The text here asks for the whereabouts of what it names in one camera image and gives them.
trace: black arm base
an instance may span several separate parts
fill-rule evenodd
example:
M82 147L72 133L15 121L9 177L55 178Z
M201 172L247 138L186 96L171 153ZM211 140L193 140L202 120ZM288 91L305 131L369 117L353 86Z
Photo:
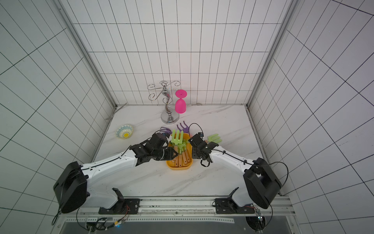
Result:
M262 158L253 161L253 166L245 171L244 182L252 201L267 209L281 189L281 182L268 163Z
M113 191L116 192L118 201L110 209L100 207L100 215L125 215L126 213L135 215L138 213L140 199L125 199L118 189L113 188Z
M243 207L238 206L232 199L232 195L239 187L235 188L227 198L216 198L215 202L215 212L217 214L254 214L255 209L253 204L248 204Z

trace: wooden handle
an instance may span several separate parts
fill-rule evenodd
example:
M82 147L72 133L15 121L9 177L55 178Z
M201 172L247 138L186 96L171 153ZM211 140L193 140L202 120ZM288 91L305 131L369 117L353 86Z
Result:
M178 164L179 164L179 167L182 167L182 163L183 163L183 158L182 158L182 155L178 155Z
M178 167L178 156L175 157L175 164L174 164L174 167Z
M187 163L190 163L191 162L191 158L190 158L188 152L185 151L185 154L186 154Z
M186 157L186 153L185 152L182 152L182 158L183 158L184 164L187 164L187 157Z

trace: pink wine glass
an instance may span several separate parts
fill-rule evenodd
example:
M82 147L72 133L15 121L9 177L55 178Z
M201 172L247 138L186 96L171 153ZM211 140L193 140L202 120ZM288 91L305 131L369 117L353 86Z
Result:
M182 98L187 97L187 92L180 89L175 92L175 96L179 98L175 103L175 111L179 114L183 114L186 112L186 102Z

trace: white tile wall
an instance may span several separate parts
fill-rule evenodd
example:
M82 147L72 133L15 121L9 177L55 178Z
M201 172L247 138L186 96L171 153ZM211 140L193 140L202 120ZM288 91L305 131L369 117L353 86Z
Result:
M247 103L290 3L98 2L62 1L117 104L162 104L147 89L162 80L188 104Z
M51 0L1 1L0 38L0 233L50 233L52 187L67 164L91 160L112 106Z
M372 6L300 1L250 104L303 233L372 232Z

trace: toy garden tool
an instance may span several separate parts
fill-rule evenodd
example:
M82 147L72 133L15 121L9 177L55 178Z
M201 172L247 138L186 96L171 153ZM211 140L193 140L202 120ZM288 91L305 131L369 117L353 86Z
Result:
M187 148L186 148L186 146L183 146L183 149L182 149L182 150L183 150L183 151L182 151L182 157L186 157L186 161L187 161L187 163L191 162L190 157L186 154L186 152L187 152Z
M183 131L180 132L179 134L179 130L177 130L177 134L175 134L175 129L173 129L173 133L171 135L171 143L174 143L176 145L178 144L182 144L183 142Z
M174 167L179 167L179 156L176 156L175 157L175 161L174 161Z
M183 150L185 148L186 148L186 143L184 143L184 142L182 144L178 145L178 149L179 149L178 153L179 153L179 155L182 155L182 160L183 160L184 164L187 164L186 153Z
M184 125L186 125L186 127L183 127L182 123L179 123L181 125L181 128L183 130L183 132L185 133L189 133L190 132L190 128L187 126L187 124L183 121Z
M174 145L174 150L178 153L178 145Z
M208 141L209 142L214 142L214 143L217 143L217 144L222 142L221 137L218 136L218 133L208 136Z
M179 167L182 167L182 163L183 163L183 157L181 154L178 155L178 165Z

